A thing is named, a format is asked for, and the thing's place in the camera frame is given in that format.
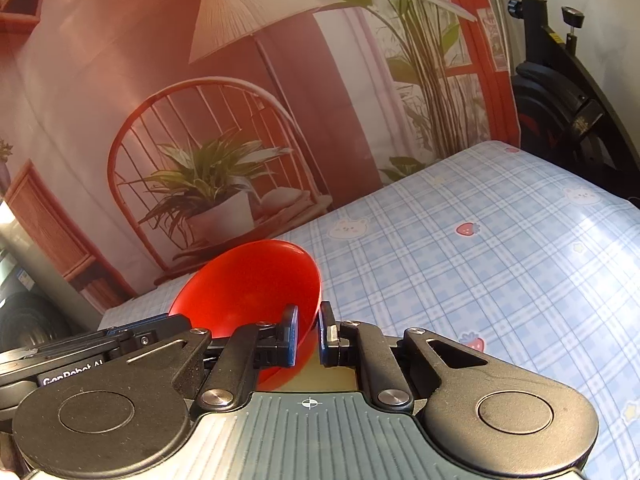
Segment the grey appliance at left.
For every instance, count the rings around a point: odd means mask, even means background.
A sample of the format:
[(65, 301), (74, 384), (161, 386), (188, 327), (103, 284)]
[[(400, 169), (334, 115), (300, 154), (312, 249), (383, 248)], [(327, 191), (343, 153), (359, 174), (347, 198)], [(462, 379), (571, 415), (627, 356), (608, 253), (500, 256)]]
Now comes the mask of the grey appliance at left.
[(102, 314), (63, 280), (1, 205), (1, 349), (21, 347), (90, 332)]

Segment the blue plaid tablecloth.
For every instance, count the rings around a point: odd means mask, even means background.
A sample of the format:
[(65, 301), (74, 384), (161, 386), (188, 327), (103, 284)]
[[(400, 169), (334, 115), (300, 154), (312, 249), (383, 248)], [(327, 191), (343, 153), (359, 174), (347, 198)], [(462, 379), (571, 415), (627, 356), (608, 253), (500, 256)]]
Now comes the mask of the blue plaid tablecloth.
[(423, 326), (564, 382), (600, 422), (591, 479), (639, 474), (639, 211), (487, 141), (284, 234), (341, 320)]

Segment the green square plate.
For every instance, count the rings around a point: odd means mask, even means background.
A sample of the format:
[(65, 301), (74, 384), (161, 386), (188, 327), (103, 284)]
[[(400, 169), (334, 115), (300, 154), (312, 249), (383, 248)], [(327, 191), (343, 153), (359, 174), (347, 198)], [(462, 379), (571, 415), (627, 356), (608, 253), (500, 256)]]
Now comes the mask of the green square plate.
[(314, 350), (307, 363), (281, 387), (286, 392), (342, 392), (356, 391), (356, 373), (349, 367), (324, 367), (319, 351)]

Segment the black exercise bike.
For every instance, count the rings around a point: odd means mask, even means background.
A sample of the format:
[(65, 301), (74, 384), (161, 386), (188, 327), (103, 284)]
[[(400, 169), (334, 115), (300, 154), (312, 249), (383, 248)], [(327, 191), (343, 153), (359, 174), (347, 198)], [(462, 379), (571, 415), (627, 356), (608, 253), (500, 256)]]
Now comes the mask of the black exercise bike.
[(525, 60), (511, 78), (521, 148), (638, 205), (639, 153), (576, 56), (585, 14), (562, 6), (562, 38), (549, 25), (547, 0), (510, 0), (506, 8), (525, 29)]

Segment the printed room backdrop cloth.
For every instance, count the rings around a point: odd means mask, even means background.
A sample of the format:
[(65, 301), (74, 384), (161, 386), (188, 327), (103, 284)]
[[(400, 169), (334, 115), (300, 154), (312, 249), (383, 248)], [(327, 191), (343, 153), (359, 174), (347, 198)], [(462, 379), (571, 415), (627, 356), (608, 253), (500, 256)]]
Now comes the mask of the printed room backdrop cloth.
[(97, 311), (487, 140), (492, 0), (1, 0), (2, 233)]

